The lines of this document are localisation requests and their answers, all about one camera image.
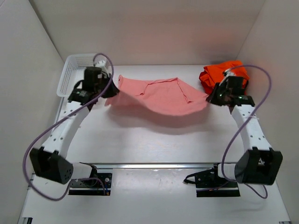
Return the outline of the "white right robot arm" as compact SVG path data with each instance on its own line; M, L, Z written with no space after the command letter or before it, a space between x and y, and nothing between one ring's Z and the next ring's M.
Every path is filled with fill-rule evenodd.
M272 185L282 163L282 153L273 150L267 141L258 118L255 103L251 96L245 95L242 86L243 77L228 72L224 79L215 84L212 93L206 99L213 105L228 106L241 136L244 154L237 163L218 165L218 170L209 176L210 183L220 187L228 181L237 183Z

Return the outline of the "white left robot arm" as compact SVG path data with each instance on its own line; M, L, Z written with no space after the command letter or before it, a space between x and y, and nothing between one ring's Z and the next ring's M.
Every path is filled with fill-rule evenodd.
M92 167L70 163L66 156L80 124L97 103L97 97L111 98L118 93L119 90L111 81L111 73L104 65L86 67L84 78L75 83L67 99L63 122L40 148L30 150L29 157L35 174L60 184L81 178L86 185L94 185L98 174Z

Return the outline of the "pink t shirt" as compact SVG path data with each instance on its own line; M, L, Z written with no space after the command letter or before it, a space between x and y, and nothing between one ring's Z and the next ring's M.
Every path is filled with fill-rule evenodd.
M207 95L179 78L136 80L118 78L119 93L105 106L143 106L167 116L185 116L207 107Z

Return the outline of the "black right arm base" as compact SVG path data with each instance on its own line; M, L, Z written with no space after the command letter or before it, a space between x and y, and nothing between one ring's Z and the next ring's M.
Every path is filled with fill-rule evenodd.
M183 183L195 185L197 198L240 197L238 184L220 177L218 171L218 164L214 164L210 169L187 175Z

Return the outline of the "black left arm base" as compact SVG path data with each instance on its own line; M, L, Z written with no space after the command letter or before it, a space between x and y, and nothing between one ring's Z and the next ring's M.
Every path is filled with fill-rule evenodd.
M111 169L101 170L95 164L80 162L74 167L68 195L110 196L112 177Z

